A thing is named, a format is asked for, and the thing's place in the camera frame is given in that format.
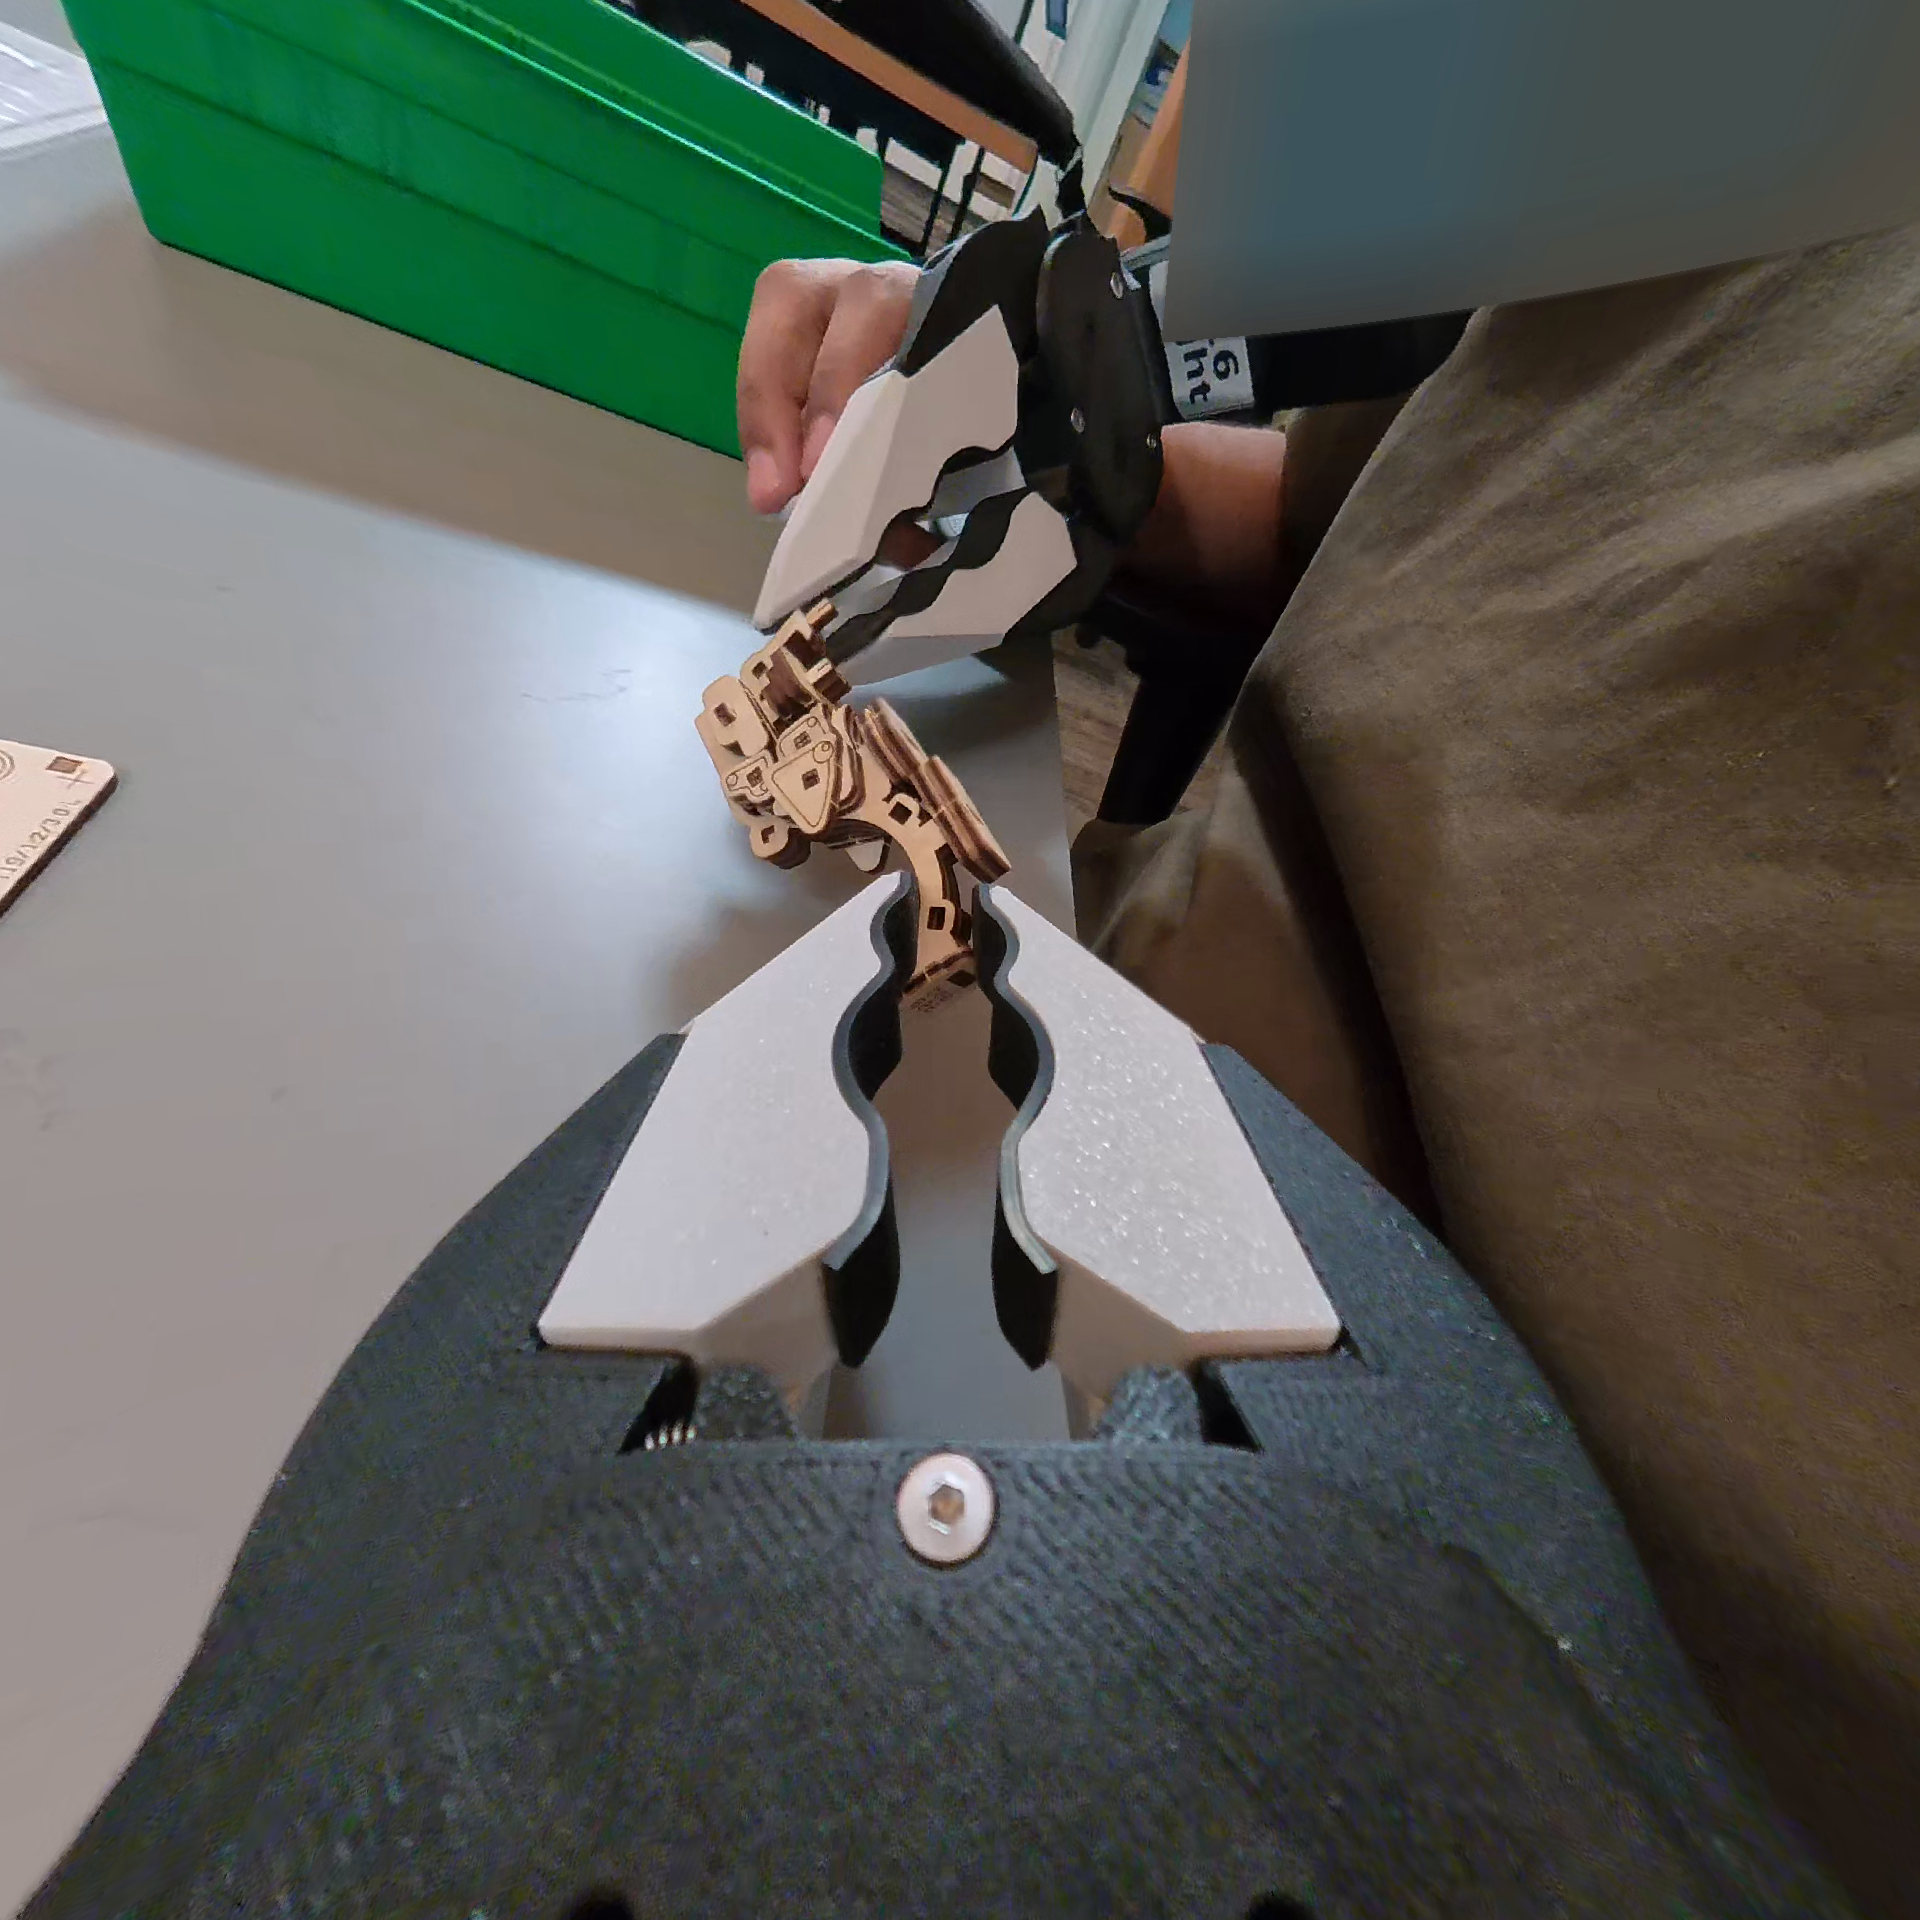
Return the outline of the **wooden model assembly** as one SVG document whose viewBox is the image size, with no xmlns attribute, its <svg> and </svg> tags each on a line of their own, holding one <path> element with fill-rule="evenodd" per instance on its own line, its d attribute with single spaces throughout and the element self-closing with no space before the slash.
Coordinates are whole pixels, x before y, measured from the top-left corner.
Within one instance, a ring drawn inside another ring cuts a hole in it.
<svg viewBox="0 0 1920 1920">
<path fill-rule="evenodd" d="M 829 599 L 788 615 L 738 674 L 708 682 L 695 730 L 757 859 L 796 870 L 827 845 L 874 876 L 902 854 L 917 893 L 905 997 L 935 1010 L 977 982 L 964 876 L 995 883 L 1009 854 L 886 699 L 846 701 L 854 686 L 829 659 L 832 620 Z"/>
</svg>

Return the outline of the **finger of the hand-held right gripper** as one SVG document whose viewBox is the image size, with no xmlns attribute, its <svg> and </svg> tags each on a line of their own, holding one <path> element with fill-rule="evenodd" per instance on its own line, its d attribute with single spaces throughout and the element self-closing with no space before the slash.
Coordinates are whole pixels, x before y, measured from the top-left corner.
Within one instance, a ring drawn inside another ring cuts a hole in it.
<svg viewBox="0 0 1920 1920">
<path fill-rule="evenodd" d="M 935 554 L 832 593 L 829 656 L 849 686 L 880 686 L 995 647 L 1078 565 L 1067 519 L 1028 487 L 938 484 Z"/>
<path fill-rule="evenodd" d="M 894 517 L 920 517 L 931 505 L 954 458 L 982 451 L 995 460 L 1016 430 L 1018 356 L 995 310 L 977 317 L 915 372 L 868 378 L 854 392 L 783 522 L 755 626 L 771 632 L 791 615 L 832 600 L 874 562 Z"/>
</svg>

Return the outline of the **grey desk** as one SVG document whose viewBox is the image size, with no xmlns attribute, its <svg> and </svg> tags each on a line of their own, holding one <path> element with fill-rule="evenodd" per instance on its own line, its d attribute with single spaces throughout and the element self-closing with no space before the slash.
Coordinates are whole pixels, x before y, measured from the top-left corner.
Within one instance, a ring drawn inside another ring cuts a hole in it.
<svg viewBox="0 0 1920 1920">
<path fill-rule="evenodd" d="M 9 1914 L 1116 1899 L 980 986 L 902 973 L 858 1365 L 535 1329 L 672 1035 L 907 876 L 724 803 L 731 467 L 5 160 L 5 739 L 119 766 L 5 915 Z"/>
</svg>

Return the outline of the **long wooden workbench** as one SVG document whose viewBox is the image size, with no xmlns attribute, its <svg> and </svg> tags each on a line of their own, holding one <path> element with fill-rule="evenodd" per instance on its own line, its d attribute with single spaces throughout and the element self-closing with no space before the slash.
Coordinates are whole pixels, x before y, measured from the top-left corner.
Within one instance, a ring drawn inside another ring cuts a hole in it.
<svg viewBox="0 0 1920 1920">
<path fill-rule="evenodd" d="M 977 107 L 975 102 L 960 97 L 954 87 L 935 83 L 917 65 L 886 53 L 871 38 L 858 35 L 855 28 L 842 25 L 835 16 L 823 12 L 810 2 L 746 2 L 757 21 L 780 25 L 783 33 L 796 35 L 805 45 L 816 50 L 841 68 L 880 84 L 888 97 L 928 113 L 943 131 L 971 142 L 982 152 L 999 156 L 1004 164 L 1016 167 L 1028 177 L 1041 151 L 1014 123 L 999 120 L 995 113 Z"/>
</svg>

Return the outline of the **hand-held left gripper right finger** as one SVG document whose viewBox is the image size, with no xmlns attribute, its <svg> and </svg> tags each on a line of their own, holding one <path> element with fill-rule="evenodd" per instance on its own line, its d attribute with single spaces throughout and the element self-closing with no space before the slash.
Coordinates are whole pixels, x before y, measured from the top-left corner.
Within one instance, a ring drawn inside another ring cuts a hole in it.
<svg viewBox="0 0 1920 1920">
<path fill-rule="evenodd" d="M 999 1144 L 994 1292 L 1016 1354 L 1091 1413 L 1140 1368 L 1339 1346 L 1204 1043 L 1005 885 L 977 894 Z"/>
</svg>

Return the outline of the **wooden parts sheet with wheels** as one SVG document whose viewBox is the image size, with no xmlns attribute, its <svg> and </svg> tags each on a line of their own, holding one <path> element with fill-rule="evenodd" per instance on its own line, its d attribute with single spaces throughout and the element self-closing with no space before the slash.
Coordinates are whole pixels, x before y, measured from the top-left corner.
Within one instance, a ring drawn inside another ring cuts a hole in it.
<svg viewBox="0 0 1920 1920">
<path fill-rule="evenodd" d="M 5 915 L 116 790 L 106 757 L 5 739 Z"/>
</svg>

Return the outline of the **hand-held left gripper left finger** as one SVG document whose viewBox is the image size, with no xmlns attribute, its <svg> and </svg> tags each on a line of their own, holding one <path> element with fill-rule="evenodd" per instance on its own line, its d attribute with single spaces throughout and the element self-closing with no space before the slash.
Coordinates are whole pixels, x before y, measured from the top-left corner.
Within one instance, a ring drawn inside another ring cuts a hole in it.
<svg viewBox="0 0 1920 1920">
<path fill-rule="evenodd" d="M 888 1132 L 917 893 L 882 876 L 672 1035 L 539 1340 L 765 1371 L 802 1406 L 897 1292 Z"/>
</svg>

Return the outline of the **green plastic bin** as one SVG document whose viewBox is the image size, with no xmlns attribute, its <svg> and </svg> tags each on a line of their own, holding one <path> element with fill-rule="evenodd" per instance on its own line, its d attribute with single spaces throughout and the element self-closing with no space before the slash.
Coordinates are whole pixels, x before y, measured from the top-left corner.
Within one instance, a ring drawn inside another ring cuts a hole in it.
<svg viewBox="0 0 1920 1920">
<path fill-rule="evenodd" d="M 146 228 L 708 451 L 882 164 L 610 2 L 67 2 Z"/>
</svg>

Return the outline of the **person's right hand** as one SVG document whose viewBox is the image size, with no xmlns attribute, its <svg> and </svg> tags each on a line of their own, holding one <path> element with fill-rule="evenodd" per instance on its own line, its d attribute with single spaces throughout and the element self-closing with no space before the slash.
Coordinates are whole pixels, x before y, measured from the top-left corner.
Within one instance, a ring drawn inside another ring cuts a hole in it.
<svg viewBox="0 0 1920 1920">
<path fill-rule="evenodd" d="M 917 281 L 915 266 L 854 258 L 788 258 L 757 275 L 735 383 L 757 517 L 795 504 L 854 392 L 893 361 Z"/>
</svg>

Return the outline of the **person's olive shirt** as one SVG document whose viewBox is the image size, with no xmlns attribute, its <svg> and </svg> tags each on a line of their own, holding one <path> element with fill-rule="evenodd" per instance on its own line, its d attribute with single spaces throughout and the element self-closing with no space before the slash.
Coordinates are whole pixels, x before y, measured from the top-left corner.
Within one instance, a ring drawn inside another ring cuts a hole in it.
<svg viewBox="0 0 1920 1920">
<path fill-rule="evenodd" d="M 1088 944 L 1427 1216 L 1681 1646 L 1918 1918 L 1918 228 L 1479 310 L 1299 411 L 1211 803 Z"/>
</svg>

